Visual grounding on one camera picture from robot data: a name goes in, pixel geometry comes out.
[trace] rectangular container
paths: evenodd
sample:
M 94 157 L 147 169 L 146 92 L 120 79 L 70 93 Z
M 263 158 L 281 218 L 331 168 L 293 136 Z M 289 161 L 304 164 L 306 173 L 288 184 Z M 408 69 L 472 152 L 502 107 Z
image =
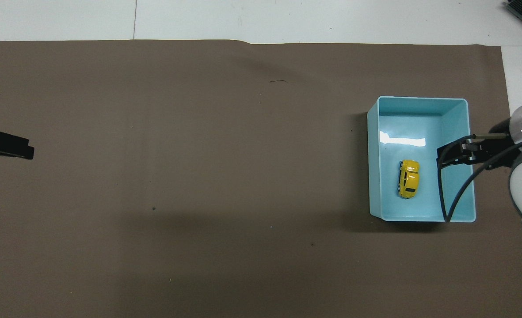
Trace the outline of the rectangular container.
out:
M 461 98 L 381 96 L 367 113 L 370 213 L 386 221 L 443 222 L 437 185 L 437 148 L 469 135 L 469 106 Z M 398 195 L 400 161 L 420 163 L 416 195 Z M 442 170 L 449 209 L 455 194 L 473 173 L 471 165 Z M 461 197 L 452 222 L 475 221 L 473 183 Z

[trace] light blue tray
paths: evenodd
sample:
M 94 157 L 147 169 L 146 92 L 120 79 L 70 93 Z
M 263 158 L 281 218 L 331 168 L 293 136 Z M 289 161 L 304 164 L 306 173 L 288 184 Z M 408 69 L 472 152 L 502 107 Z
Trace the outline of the light blue tray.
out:
M 367 114 L 370 213 L 386 221 L 443 222 L 437 187 L 437 148 L 469 135 L 469 107 L 460 98 L 381 96 Z M 399 163 L 420 163 L 420 185 L 412 199 L 398 196 Z M 469 165 L 442 171 L 449 209 L 457 190 L 473 173 Z M 451 219 L 475 221 L 475 193 L 469 185 Z

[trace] white floor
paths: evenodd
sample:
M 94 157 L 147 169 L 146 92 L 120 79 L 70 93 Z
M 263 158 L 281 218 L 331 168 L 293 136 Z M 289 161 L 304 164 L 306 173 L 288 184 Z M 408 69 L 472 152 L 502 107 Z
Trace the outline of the white floor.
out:
M 132 38 L 498 45 L 522 105 L 522 22 L 503 0 L 0 0 L 0 41 Z

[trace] yellow toy car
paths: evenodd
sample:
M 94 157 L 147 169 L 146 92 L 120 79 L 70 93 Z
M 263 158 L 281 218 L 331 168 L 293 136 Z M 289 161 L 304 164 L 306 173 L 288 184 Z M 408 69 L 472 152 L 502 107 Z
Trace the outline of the yellow toy car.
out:
M 398 195 L 406 199 L 410 199 L 416 195 L 420 181 L 418 170 L 420 170 L 420 163 L 414 160 L 403 160 L 400 162 Z

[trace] brown table surface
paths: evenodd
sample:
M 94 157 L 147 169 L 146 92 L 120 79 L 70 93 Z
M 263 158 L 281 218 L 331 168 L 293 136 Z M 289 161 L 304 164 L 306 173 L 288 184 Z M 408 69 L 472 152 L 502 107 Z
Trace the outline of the brown table surface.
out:
M 507 169 L 474 223 L 369 214 L 381 95 L 509 116 L 499 47 L 0 42 L 0 317 L 522 317 Z

